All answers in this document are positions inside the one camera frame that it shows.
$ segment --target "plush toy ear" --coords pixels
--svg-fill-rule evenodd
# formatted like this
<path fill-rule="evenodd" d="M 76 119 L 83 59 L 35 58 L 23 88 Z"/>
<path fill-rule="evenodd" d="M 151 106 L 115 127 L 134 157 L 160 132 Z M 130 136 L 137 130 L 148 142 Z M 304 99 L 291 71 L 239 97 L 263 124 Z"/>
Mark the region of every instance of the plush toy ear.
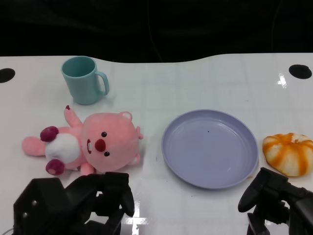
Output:
<path fill-rule="evenodd" d="M 133 120 L 133 116 L 132 116 L 132 114 L 131 114 L 130 112 L 121 112 L 121 113 L 119 113 L 119 114 L 121 114 L 123 117 L 126 117 L 126 118 L 129 119 L 130 121 Z"/>

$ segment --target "black background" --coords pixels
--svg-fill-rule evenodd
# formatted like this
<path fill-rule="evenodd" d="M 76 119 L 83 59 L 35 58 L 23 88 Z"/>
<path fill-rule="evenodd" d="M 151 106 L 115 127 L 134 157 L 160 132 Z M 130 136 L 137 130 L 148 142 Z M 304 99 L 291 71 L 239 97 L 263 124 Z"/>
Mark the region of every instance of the black background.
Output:
<path fill-rule="evenodd" d="M 138 63 L 312 52 L 312 2 L 0 0 L 0 56 L 86 55 Z"/>

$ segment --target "white table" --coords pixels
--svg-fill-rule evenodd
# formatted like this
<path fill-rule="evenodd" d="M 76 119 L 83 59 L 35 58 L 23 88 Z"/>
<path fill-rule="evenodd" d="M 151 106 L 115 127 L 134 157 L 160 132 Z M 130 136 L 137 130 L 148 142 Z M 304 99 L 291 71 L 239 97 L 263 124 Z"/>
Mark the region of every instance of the white table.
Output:
<path fill-rule="evenodd" d="M 239 118 L 258 141 L 258 170 L 268 167 L 261 148 L 264 137 L 296 132 L 313 138 L 313 78 L 300 80 L 288 72 L 293 64 L 313 69 L 313 54 L 230 54 L 169 64 L 96 60 L 111 91 L 90 106 L 73 104 L 60 72 L 68 58 L 0 57 L 0 69 L 16 72 L 0 84 L 0 233 L 12 227 L 13 203 L 30 180 L 50 177 L 45 158 L 23 154 L 22 139 L 39 136 L 50 125 L 67 125 L 63 110 L 68 104 L 82 120 L 96 112 L 130 111 L 134 125 L 142 127 L 143 162 L 122 170 L 130 174 L 136 206 L 134 218 L 123 220 L 123 235 L 246 234 L 247 216 L 237 205 L 252 179 L 230 189 L 203 190 L 181 181 L 165 165 L 161 137 L 178 115 L 215 109 Z M 78 176 L 67 172 L 61 180 L 67 186 Z M 313 190 L 312 175 L 290 182 Z M 288 234 L 286 226 L 267 224 L 273 235 Z"/>

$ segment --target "teal mug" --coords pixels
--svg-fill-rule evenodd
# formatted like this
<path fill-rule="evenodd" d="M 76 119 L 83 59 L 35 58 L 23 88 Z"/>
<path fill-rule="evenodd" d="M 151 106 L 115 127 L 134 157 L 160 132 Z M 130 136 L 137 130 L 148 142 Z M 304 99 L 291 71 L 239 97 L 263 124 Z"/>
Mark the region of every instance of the teal mug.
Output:
<path fill-rule="evenodd" d="M 107 76 L 97 71 L 96 62 L 86 56 L 77 56 L 64 62 L 61 72 L 74 101 L 87 105 L 97 102 L 109 93 Z M 102 77 L 105 91 L 101 91 L 98 75 Z"/>

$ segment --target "plush toy nose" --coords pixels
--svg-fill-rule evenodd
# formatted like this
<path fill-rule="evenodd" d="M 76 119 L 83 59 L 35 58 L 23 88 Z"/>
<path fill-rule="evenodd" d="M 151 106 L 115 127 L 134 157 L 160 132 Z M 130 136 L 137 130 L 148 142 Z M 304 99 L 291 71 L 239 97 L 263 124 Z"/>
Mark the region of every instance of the plush toy nose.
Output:
<path fill-rule="evenodd" d="M 94 147 L 99 151 L 103 152 L 106 150 L 106 143 L 103 139 L 98 139 L 96 143 L 94 144 Z"/>

